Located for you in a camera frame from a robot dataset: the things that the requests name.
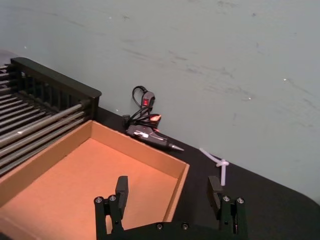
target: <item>wall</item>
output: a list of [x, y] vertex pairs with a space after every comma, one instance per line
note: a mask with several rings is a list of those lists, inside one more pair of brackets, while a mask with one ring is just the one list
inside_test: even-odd
[[137, 110], [160, 130], [320, 202], [320, 1], [1, 0], [0, 49]]

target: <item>open cardboard box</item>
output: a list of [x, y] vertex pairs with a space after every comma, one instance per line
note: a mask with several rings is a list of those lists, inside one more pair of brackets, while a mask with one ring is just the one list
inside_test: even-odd
[[124, 229], [170, 222], [188, 169], [88, 121], [0, 178], [0, 232], [14, 240], [94, 240], [94, 198], [114, 194], [119, 176], [128, 176], [129, 185]]

